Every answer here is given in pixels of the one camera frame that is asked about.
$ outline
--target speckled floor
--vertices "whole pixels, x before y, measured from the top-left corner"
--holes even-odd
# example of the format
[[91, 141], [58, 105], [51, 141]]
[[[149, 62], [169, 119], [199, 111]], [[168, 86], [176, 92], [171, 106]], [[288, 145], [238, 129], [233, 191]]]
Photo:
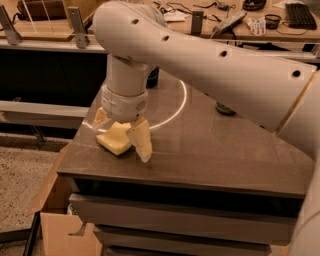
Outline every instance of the speckled floor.
[[[0, 133], [0, 232], [31, 227], [26, 212], [67, 139], [47, 138], [40, 149], [34, 136]], [[32, 255], [41, 256], [41, 241]], [[25, 241], [0, 244], [0, 255], [20, 256]]]

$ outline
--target metal frame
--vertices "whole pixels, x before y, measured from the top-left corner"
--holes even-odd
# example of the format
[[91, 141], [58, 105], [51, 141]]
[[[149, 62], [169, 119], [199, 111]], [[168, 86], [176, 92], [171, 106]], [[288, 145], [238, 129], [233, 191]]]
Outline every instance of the metal frame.
[[31, 256], [39, 227], [40, 212], [36, 212], [33, 217], [31, 228], [0, 233], [0, 243], [27, 240], [23, 256]]

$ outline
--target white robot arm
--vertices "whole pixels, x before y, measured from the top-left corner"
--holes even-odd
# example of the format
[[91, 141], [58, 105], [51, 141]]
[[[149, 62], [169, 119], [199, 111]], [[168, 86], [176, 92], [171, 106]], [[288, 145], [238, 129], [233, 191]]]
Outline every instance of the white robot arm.
[[[317, 68], [173, 32], [151, 6], [110, 1], [94, 16], [106, 49], [103, 106], [119, 122], [143, 114], [145, 84], [155, 66], [274, 132], [316, 161], [320, 142]], [[319, 255], [320, 160], [290, 246], [290, 256]]]

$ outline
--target yellow sponge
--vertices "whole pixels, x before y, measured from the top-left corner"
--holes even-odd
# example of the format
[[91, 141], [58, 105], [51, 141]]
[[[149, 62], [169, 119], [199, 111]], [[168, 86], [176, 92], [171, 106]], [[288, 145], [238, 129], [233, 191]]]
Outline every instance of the yellow sponge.
[[113, 154], [120, 155], [126, 152], [132, 145], [126, 133], [129, 128], [129, 123], [120, 124], [115, 122], [108, 131], [96, 137], [100, 145]]

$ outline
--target cable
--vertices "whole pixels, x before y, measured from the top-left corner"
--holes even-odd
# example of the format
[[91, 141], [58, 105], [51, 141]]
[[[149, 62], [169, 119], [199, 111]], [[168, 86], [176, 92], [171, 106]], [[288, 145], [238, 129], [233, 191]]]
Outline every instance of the cable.
[[172, 5], [177, 4], [180, 5], [182, 8], [186, 9], [188, 12], [192, 13], [192, 10], [190, 10], [188, 7], [184, 6], [181, 3], [174, 3], [174, 2], [167, 2], [166, 3], [169, 7], [171, 7], [172, 9], [176, 10], [176, 8], [174, 8]]

